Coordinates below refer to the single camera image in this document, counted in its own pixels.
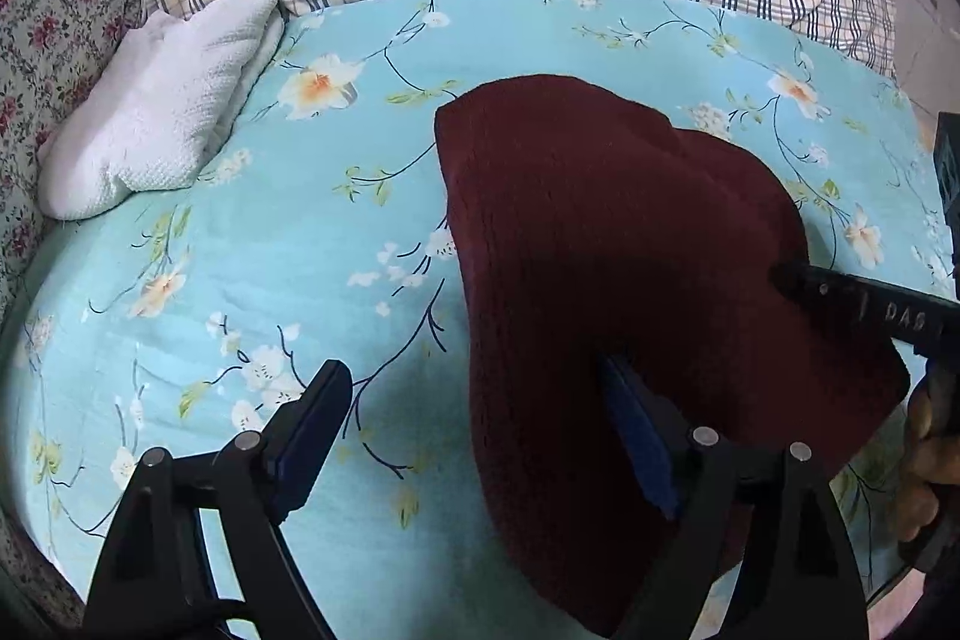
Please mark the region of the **person's right hand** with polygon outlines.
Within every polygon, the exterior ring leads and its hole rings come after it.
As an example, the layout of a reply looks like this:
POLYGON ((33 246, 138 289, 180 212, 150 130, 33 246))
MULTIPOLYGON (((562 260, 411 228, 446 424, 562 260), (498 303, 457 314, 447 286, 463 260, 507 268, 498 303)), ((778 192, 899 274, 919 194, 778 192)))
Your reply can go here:
POLYGON ((910 542, 939 513, 935 486, 958 484, 958 438, 932 432, 937 408, 929 383, 921 381, 908 403, 905 453, 900 466, 900 486, 895 499, 896 537, 910 542))

